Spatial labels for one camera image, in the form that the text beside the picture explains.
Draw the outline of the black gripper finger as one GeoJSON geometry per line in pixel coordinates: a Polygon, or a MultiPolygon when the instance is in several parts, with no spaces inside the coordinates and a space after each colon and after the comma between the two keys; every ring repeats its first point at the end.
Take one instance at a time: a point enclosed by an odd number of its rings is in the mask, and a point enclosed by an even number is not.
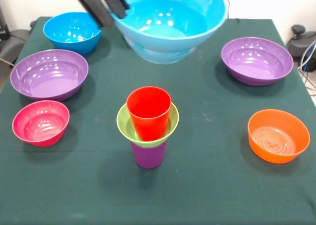
{"type": "Polygon", "coordinates": [[[126,11],[130,9],[129,4],[126,0],[104,0],[110,10],[119,18],[124,19],[126,15],[126,11]]]}
{"type": "Polygon", "coordinates": [[[107,11],[101,0],[78,0],[89,13],[99,29],[111,28],[114,20],[107,11]]]}

